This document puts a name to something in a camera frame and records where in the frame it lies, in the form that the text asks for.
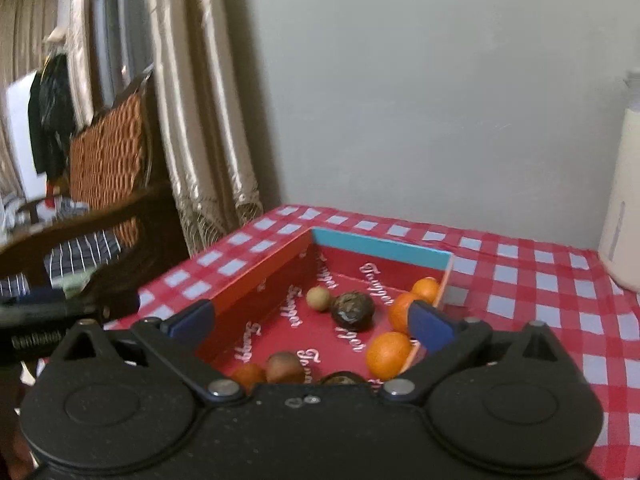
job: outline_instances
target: beige curtain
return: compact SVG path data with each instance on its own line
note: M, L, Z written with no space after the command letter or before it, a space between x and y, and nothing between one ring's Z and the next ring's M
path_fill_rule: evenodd
M147 0L164 152L190 252L262 213L223 0Z
M42 67L44 39L56 27L58 0L0 0L0 194L22 194L4 114L7 86Z
M91 0L71 0L66 35L69 87L78 129L94 118L90 65Z

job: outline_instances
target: white wall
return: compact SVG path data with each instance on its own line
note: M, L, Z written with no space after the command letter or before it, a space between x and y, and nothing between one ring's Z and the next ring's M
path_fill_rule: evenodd
M227 0L267 206L596 247L640 0Z
M28 107L34 76L35 72L31 72L6 89L9 140L27 200L44 196L47 190L47 176L36 174L31 151Z

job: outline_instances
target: black jacket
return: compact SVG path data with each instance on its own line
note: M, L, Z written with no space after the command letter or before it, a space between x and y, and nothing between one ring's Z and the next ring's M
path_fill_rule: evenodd
M46 173L47 180L56 180L65 171L71 135L76 130L65 54L50 59L44 75L36 74L28 115L36 173Z

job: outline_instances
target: white plastic container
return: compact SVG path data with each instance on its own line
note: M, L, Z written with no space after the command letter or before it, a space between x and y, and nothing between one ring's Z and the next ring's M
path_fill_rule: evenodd
M627 83L631 99L598 254L617 284L640 292L640 70Z

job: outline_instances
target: dark walnut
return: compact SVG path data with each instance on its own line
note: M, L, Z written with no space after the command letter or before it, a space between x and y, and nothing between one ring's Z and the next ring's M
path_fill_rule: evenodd
M371 327L376 307L368 294L345 292L331 307L331 317L347 330L361 332Z
M367 381L353 372L334 372L320 379L320 384L363 384Z

